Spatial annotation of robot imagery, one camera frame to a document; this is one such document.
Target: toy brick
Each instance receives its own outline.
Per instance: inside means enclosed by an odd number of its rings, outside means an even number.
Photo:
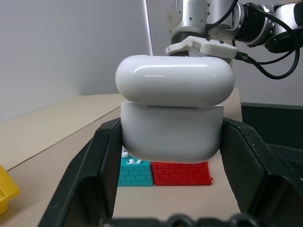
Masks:
[[[180,163],[180,168],[190,168],[190,167],[192,167],[191,164]]]
[[[132,164],[127,164],[127,166],[123,167],[124,170],[134,170],[134,167]]]
[[[158,163],[157,162],[152,162],[151,166],[152,166],[152,169],[157,169],[158,168]]]
[[[202,163],[197,163],[197,164],[194,164],[195,167],[207,167],[208,166],[208,163],[207,162],[202,162]]]
[[[166,185],[177,185],[177,182],[175,180],[166,180],[165,184]]]
[[[204,174],[193,174],[193,179],[205,179]]]
[[[132,186],[142,186],[142,182],[141,181],[133,181]]]
[[[168,174],[159,175],[160,180],[169,180]]]
[[[171,180],[181,180],[181,174],[172,174],[170,175]]]
[[[193,175],[192,174],[181,174],[181,178],[182,178],[182,180],[191,180],[191,179],[193,179]]]
[[[199,185],[199,180],[188,180],[188,185]]]
[[[211,185],[212,184],[212,179],[207,179],[207,180],[199,180],[200,185]]]
[[[187,174],[197,174],[198,173],[198,168],[188,168],[186,169]]]
[[[155,185],[210,185],[208,162],[197,164],[161,163],[151,164]]]
[[[186,174],[186,169],[175,169],[176,174]]]
[[[129,172],[128,171],[120,171],[120,176],[129,176]]]
[[[152,169],[153,174],[163,174],[163,169]]]
[[[134,166],[134,170],[144,170],[144,166]]]
[[[134,176],[126,176],[125,181],[135,181],[136,178]]]
[[[142,186],[153,186],[153,181],[144,181],[142,182]]]
[[[163,170],[163,173],[164,173],[164,174],[174,174],[174,173],[175,173],[175,170],[174,170],[174,169],[164,169],[164,170]]]
[[[121,185],[122,186],[132,186],[132,183],[130,181],[124,181],[124,182],[121,182]]]
[[[136,181],[146,181],[146,177],[145,176],[136,176]]]
[[[140,175],[141,176],[152,176],[152,171],[151,170],[141,170]]]
[[[152,181],[152,176],[145,176],[146,181]]]
[[[119,185],[153,186],[151,162],[142,161],[142,163],[139,164],[128,164],[127,162],[130,159],[134,159],[135,162],[138,160],[135,157],[121,159]]]
[[[207,168],[198,168],[198,173],[200,174],[207,174],[208,170]]]
[[[159,185],[159,186],[165,185],[164,180],[154,180],[154,183],[155,183],[155,185]]]
[[[135,171],[135,170],[129,171],[129,175],[130,176],[140,176],[140,171]]]
[[[158,169],[167,169],[168,167],[167,163],[158,163]]]
[[[187,185],[187,180],[177,180],[177,185]]]
[[[170,169],[180,168],[179,163],[168,163]]]

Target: beige table surface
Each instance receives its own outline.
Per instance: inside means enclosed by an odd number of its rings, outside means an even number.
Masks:
[[[223,105],[225,117],[241,121],[241,103],[237,89]],[[117,108],[9,170],[21,189],[21,195],[0,216],[0,226],[37,226],[69,162],[101,123],[119,116],[120,108]],[[167,219],[172,214],[184,213],[192,218],[229,218],[239,212],[239,209],[225,176],[219,152],[209,160],[209,165],[214,178],[211,186],[118,188],[114,217]]]
[[[10,170],[118,108],[123,100],[120,94],[75,96],[2,124],[0,165]]]

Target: red brick block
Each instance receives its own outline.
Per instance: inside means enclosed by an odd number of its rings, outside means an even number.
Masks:
[[[175,169],[176,174],[186,174],[186,169]]]
[[[211,185],[208,162],[198,164],[152,162],[155,185]]]
[[[180,168],[179,163],[168,163],[170,169]]]
[[[164,174],[174,174],[175,170],[174,169],[164,169],[163,172],[164,172]]]
[[[172,174],[170,175],[171,180],[181,180],[181,174]]]
[[[163,174],[163,169],[152,169],[152,174]]]
[[[166,180],[165,185],[177,185],[177,182],[174,180]]]
[[[186,169],[187,174],[197,174],[198,173],[198,168],[188,168]]]
[[[167,169],[168,167],[169,165],[167,163],[162,163],[162,162],[158,163],[158,169]]]
[[[180,163],[180,168],[190,168],[192,164]]]
[[[169,180],[168,174],[159,175],[160,180]]]
[[[205,179],[204,174],[193,174],[193,179]]]
[[[200,174],[207,174],[208,169],[207,168],[198,168],[198,173]]]
[[[199,185],[199,180],[188,180],[188,185]]]
[[[190,180],[190,179],[193,179],[193,175],[192,174],[182,174],[181,178],[182,178],[182,180]]]
[[[152,162],[151,166],[152,166],[152,169],[157,169],[158,168],[158,163],[157,162]]]
[[[155,185],[158,185],[158,186],[164,186],[165,185],[165,181],[161,181],[161,180],[156,180],[154,181]]]
[[[187,185],[187,180],[177,180],[177,185]]]
[[[211,184],[212,184],[212,178],[205,179],[205,180],[199,180],[199,185],[211,185]]]
[[[195,165],[195,167],[208,167],[208,162],[202,162],[193,165]]]

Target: white wall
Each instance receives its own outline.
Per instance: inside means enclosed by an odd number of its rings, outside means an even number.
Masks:
[[[170,45],[169,30],[165,22],[166,9],[173,0],[147,0],[147,8],[151,29],[151,43],[154,55],[165,55],[165,49]],[[240,0],[241,3],[254,2],[276,4],[279,0]],[[269,53],[263,46],[248,48],[237,42],[240,51],[248,53],[258,61],[276,59],[282,54]],[[271,66],[269,72],[281,75],[292,66],[294,55]],[[283,80],[272,80],[261,74],[254,66],[234,60],[236,86],[240,87],[241,101],[244,103],[262,103],[279,105],[303,105],[303,50],[296,71]]]
[[[0,123],[117,93],[119,62],[151,52],[144,0],[2,0],[0,34]]]

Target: yellow object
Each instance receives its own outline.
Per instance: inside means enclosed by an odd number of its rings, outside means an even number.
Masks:
[[[18,186],[5,169],[0,166],[0,215],[9,208],[9,201],[16,198],[19,194],[20,189]]]

